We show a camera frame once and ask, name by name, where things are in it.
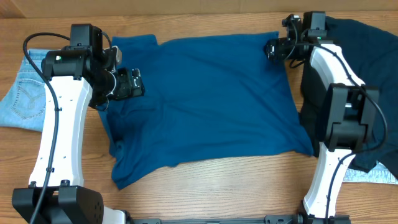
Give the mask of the blue polo shirt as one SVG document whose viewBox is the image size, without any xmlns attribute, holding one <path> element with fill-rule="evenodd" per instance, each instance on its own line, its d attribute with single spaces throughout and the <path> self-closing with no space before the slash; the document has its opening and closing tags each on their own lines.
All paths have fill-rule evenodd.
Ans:
<svg viewBox="0 0 398 224">
<path fill-rule="evenodd" d="M 123 189 L 158 168 L 224 157 L 312 155 L 285 67 L 263 48 L 277 32 L 175 39 L 115 37 L 122 67 L 138 69 L 143 96 L 100 113 Z"/>
</svg>

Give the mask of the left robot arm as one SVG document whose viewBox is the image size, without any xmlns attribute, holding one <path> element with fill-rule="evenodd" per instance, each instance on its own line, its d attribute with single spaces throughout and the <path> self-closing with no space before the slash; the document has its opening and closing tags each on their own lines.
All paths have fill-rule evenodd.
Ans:
<svg viewBox="0 0 398 224">
<path fill-rule="evenodd" d="M 131 223 L 127 211 L 108 208 L 84 186 L 82 144 L 88 108 L 143 96 L 140 71 L 121 66 L 122 53 L 91 24 L 73 24 L 69 44 L 49 51 L 37 73 L 46 108 L 39 153 L 26 188 L 15 189 L 12 206 L 29 223 Z"/>
</svg>

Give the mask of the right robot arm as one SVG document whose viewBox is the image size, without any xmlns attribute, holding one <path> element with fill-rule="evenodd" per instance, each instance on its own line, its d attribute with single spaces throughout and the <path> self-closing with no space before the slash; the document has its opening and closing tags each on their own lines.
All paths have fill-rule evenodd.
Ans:
<svg viewBox="0 0 398 224">
<path fill-rule="evenodd" d="M 344 59 L 342 48 L 327 36 L 324 12 L 290 14 L 282 20 L 284 38 L 271 39 L 264 53 L 273 62 L 298 61 L 305 66 L 302 86 L 321 105 L 315 123 L 318 164 L 309 191 L 295 215 L 268 215 L 266 223 L 350 223 L 336 214 L 336 201 L 346 171 L 371 137 L 382 111 L 379 90 L 367 86 Z"/>
</svg>

